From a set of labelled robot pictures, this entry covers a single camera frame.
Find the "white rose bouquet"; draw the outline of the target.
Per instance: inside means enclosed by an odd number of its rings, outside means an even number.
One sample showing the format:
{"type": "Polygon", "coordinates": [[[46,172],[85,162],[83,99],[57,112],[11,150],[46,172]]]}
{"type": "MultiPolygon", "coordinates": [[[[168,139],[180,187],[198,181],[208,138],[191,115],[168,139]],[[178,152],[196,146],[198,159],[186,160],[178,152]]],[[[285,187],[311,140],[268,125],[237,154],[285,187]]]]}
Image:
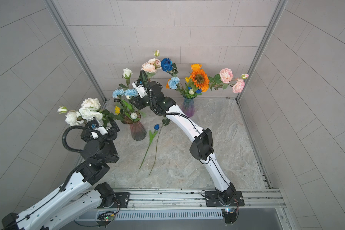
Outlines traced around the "white rose bouquet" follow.
{"type": "Polygon", "coordinates": [[[98,98],[85,99],[79,110],[70,110],[65,106],[61,106],[57,112],[59,114],[65,114],[65,122],[69,126],[87,124],[95,118],[96,121],[99,124],[102,123],[104,127],[111,127],[111,123],[107,117],[109,112],[101,109],[98,98]]]}

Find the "small blue tulip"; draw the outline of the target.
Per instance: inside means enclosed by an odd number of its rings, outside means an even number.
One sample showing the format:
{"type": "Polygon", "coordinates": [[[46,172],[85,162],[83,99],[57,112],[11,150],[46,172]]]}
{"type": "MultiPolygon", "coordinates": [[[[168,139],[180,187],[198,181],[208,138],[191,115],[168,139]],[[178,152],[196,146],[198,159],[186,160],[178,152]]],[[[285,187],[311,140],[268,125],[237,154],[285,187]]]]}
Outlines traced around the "small blue tulip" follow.
{"type": "Polygon", "coordinates": [[[152,144],[152,142],[153,142],[155,136],[158,134],[159,129],[160,129],[160,125],[159,125],[159,124],[156,124],[156,125],[154,126],[154,130],[153,130],[153,131],[151,131],[151,130],[149,131],[149,144],[148,144],[147,150],[146,150],[146,152],[145,152],[145,155],[144,155],[144,157],[143,157],[143,160],[142,160],[142,162],[141,162],[140,169],[141,169],[142,166],[143,166],[143,163],[144,163],[144,161],[145,161],[145,159],[146,159],[146,157],[147,157],[147,153],[148,153],[148,151],[149,151],[149,148],[150,148],[150,146],[151,146],[151,144],[152,144]]]}

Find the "dark red glass vase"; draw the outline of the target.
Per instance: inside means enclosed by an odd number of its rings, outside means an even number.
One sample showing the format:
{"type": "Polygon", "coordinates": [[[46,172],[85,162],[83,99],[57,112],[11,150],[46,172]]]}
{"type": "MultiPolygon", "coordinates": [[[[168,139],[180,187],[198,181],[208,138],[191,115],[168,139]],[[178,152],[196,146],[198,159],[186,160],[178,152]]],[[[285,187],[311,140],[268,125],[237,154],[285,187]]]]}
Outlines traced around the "dark red glass vase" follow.
{"type": "Polygon", "coordinates": [[[131,114],[124,113],[124,115],[125,115],[124,123],[129,125],[132,138],[135,141],[143,140],[147,135],[147,131],[140,121],[141,114],[140,113],[131,113],[131,114]]]}

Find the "dark blue rose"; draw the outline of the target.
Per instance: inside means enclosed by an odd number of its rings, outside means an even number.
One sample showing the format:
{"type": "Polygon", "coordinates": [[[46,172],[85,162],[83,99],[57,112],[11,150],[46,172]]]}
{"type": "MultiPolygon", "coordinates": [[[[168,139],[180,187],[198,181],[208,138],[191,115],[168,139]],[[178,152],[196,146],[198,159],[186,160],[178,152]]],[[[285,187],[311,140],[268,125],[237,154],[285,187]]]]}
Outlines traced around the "dark blue rose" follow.
{"type": "Polygon", "coordinates": [[[158,134],[157,134],[157,135],[155,136],[155,138],[154,138],[154,140],[156,140],[156,142],[155,142],[156,146],[155,146],[154,161],[153,161],[152,167],[151,167],[151,169],[150,169],[150,172],[149,172],[149,174],[148,174],[148,177],[151,176],[152,171],[153,171],[153,169],[154,169],[154,167],[155,167],[155,165],[156,165],[156,163],[157,163],[158,150],[159,150],[160,143],[162,142],[162,139],[163,139],[163,138],[162,138],[163,129],[164,129],[164,127],[168,126],[169,123],[170,123],[170,120],[169,120],[166,116],[163,116],[162,122],[159,123],[160,129],[159,129],[158,134]]]}

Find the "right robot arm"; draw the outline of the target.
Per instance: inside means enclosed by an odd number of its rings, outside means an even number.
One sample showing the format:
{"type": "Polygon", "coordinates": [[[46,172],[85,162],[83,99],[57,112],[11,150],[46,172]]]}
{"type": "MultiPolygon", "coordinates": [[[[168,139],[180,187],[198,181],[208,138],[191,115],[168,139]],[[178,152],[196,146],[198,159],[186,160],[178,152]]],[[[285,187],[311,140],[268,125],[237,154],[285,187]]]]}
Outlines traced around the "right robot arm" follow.
{"type": "Polygon", "coordinates": [[[143,83],[142,80],[136,80],[132,86],[138,96],[133,98],[131,103],[138,109],[148,106],[154,114],[165,116],[174,122],[192,142],[189,151],[196,160],[205,165],[214,182],[220,203],[226,207],[238,206],[240,196],[236,194],[233,183],[227,178],[216,159],[211,130],[198,126],[172,98],[164,96],[159,83],[155,81],[143,83]]]}

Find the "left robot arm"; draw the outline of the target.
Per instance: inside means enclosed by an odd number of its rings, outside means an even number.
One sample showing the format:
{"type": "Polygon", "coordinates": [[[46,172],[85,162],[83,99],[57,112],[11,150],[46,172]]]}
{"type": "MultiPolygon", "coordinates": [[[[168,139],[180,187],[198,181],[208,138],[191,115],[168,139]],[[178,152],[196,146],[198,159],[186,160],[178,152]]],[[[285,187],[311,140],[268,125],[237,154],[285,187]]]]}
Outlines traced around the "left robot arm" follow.
{"type": "Polygon", "coordinates": [[[99,181],[109,171],[109,163],[116,163],[119,156],[113,141],[120,131],[110,120],[110,127],[103,127],[95,119],[86,126],[68,127],[62,135],[62,144],[68,151],[80,154],[83,162],[67,175],[64,183],[45,198],[22,211],[9,213],[2,219],[5,230],[58,230],[87,211],[114,204],[120,207],[114,190],[108,183],[99,181]],[[81,129],[84,149],[68,145],[67,135],[73,129],[81,129]]]}

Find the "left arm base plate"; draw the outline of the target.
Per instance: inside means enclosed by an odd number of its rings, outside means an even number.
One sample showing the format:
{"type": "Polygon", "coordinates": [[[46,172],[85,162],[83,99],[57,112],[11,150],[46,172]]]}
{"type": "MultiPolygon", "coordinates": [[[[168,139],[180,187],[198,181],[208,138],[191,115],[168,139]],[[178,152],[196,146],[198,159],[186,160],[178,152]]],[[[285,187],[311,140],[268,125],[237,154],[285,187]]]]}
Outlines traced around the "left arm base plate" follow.
{"type": "Polygon", "coordinates": [[[129,202],[130,193],[121,192],[109,195],[103,198],[101,207],[105,209],[119,209],[127,208],[129,202]]]}

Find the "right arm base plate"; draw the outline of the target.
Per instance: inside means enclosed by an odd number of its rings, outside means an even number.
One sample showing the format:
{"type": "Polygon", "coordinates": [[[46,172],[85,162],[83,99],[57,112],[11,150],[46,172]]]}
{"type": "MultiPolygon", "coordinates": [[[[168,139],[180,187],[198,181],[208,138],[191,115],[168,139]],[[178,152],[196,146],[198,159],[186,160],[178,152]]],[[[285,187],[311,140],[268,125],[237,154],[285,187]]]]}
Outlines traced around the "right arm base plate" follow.
{"type": "Polygon", "coordinates": [[[205,199],[207,207],[243,207],[245,205],[242,192],[238,190],[228,193],[218,190],[201,190],[200,194],[205,199]]]}

